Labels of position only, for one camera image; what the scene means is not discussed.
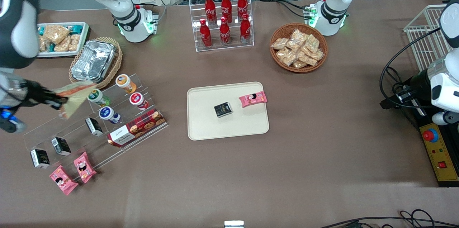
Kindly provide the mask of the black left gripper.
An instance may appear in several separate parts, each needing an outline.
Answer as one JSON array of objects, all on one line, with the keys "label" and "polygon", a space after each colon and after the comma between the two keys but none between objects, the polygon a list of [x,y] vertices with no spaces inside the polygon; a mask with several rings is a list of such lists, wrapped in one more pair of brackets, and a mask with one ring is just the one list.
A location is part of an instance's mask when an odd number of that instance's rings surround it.
[{"label": "black left gripper", "polygon": [[407,108],[407,109],[431,109],[431,81],[427,70],[421,71],[404,82],[393,84],[392,93],[395,95],[395,103],[388,99],[380,102],[382,109]]}]

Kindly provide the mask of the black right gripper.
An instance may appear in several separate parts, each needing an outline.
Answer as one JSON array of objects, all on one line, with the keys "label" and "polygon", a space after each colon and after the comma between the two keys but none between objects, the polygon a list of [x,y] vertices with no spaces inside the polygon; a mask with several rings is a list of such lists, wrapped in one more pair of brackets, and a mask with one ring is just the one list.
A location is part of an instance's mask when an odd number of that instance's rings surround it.
[{"label": "black right gripper", "polygon": [[68,97],[49,91],[36,81],[24,80],[21,83],[21,88],[26,91],[25,97],[21,102],[21,107],[33,107],[38,104],[48,104],[47,101],[49,101],[50,107],[59,110],[64,102],[68,101]]}]

